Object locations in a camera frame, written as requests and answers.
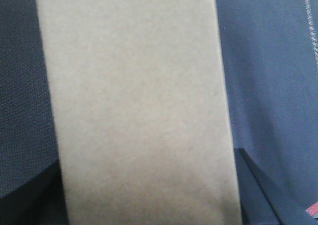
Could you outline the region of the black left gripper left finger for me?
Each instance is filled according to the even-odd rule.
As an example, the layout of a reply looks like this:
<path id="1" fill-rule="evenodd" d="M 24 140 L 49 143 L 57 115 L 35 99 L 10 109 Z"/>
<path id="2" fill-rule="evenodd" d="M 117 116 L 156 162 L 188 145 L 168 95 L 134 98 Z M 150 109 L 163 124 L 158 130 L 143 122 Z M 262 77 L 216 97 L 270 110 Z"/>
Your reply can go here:
<path id="1" fill-rule="evenodd" d="M 9 166 L 0 164 L 2 225 L 67 225 L 69 223 L 59 161 L 16 188 L 10 188 Z"/>

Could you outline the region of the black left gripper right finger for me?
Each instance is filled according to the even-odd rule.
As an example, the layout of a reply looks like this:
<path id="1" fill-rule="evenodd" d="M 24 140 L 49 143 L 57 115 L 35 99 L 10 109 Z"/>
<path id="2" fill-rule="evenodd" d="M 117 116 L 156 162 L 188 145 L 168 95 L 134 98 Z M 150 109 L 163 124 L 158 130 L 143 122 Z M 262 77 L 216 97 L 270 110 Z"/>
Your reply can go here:
<path id="1" fill-rule="evenodd" d="M 244 225 L 316 225 L 318 220 L 283 192 L 250 158 L 235 149 Z"/>

